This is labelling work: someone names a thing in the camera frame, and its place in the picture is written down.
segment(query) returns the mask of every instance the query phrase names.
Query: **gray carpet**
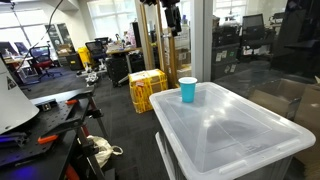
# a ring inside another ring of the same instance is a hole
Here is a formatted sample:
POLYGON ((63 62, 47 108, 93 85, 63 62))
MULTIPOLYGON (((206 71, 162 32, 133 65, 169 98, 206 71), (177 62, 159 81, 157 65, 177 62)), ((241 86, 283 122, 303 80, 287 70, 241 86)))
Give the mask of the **gray carpet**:
MULTIPOLYGON (((86 87, 84 78, 76 78, 75 71, 55 68, 63 76, 44 78, 41 83, 29 86, 24 91, 30 99, 86 87)), ((102 109, 102 118, 109 133, 111 145, 123 148, 122 156, 113 156, 108 164, 116 168, 119 180, 169 179, 163 164, 155 133, 160 124, 154 111, 137 114, 131 102, 129 86, 113 88, 108 78, 102 79, 96 89, 95 100, 102 109)), ((102 136, 98 123, 88 119, 92 135, 102 136)))

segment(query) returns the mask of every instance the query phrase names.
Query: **blue cup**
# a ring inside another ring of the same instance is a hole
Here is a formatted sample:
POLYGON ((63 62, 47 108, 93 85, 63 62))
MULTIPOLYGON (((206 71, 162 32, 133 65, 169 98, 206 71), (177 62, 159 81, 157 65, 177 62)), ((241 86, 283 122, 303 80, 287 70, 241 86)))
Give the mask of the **blue cup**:
POLYGON ((193 102, 197 81, 198 80, 194 77, 183 77, 179 79, 182 102, 193 102))

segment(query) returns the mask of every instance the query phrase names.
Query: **wire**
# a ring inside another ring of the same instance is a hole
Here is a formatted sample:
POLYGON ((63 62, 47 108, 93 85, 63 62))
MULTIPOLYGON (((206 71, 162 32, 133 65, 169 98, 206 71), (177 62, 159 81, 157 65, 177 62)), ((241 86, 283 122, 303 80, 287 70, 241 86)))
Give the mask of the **wire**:
POLYGON ((48 34, 48 32, 49 32, 49 30, 50 30, 50 28, 51 28, 51 21, 52 21, 53 15, 54 15, 54 13, 57 11, 57 9, 58 9, 58 7, 60 6, 60 4, 62 3, 62 1, 63 1, 63 0, 60 0, 60 2, 57 4, 57 6, 54 8, 53 12, 51 13, 51 16, 50 16, 50 19, 49 19, 48 28, 47 28, 46 32, 44 33, 44 35, 42 36, 42 38, 41 38, 36 44, 34 44, 31 48, 29 48, 27 54, 24 56, 22 62, 20 63, 19 67, 15 70, 15 72, 17 72, 17 71, 22 67, 22 65, 24 64, 24 62, 25 62, 25 60, 26 60, 26 58, 27 58, 27 56, 28 56, 28 54, 30 54, 31 49, 34 48, 34 47, 36 47, 36 46, 43 40, 43 38, 46 36, 46 34, 48 34))

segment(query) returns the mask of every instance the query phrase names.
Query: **bin lid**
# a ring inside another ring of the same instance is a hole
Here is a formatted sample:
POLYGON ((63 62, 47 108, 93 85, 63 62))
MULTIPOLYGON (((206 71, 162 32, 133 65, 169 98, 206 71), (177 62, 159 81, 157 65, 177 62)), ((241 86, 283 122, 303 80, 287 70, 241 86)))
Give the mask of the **bin lid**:
POLYGON ((150 96, 187 179, 235 179, 315 143, 307 129, 214 83, 150 96))

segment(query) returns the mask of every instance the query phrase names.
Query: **white bag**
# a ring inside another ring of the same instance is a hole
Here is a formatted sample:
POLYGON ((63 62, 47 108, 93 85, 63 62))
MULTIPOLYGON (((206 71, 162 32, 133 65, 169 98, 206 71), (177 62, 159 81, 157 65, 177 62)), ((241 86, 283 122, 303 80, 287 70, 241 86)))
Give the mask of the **white bag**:
POLYGON ((111 154, 118 156, 123 153, 123 150, 119 146, 111 146, 108 141, 102 137, 89 135, 87 138, 92 139, 95 146, 99 147, 99 153, 95 156, 100 167, 103 167, 108 162, 111 154))

